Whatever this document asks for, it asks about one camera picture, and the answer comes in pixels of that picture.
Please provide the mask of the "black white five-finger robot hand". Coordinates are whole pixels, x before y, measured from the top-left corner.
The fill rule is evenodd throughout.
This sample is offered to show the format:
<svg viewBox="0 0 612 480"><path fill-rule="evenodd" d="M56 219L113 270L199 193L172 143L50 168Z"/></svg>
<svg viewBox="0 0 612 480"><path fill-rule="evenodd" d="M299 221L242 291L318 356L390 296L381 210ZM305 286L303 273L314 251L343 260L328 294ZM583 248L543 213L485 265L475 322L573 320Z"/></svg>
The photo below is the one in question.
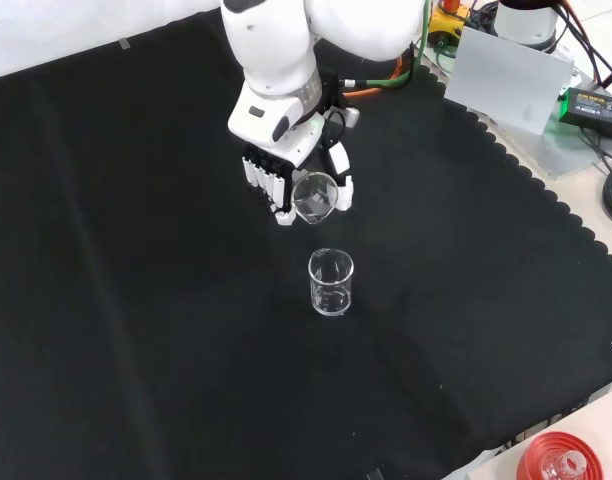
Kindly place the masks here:
<svg viewBox="0 0 612 480"><path fill-rule="evenodd" d="M296 125L282 117L279 138L267 145L246 141L241 156L246 181L278 225L298 218L317 224L334 210L351 208L354 184L342 137L358 119L352 106L330 106Z"/></svg>

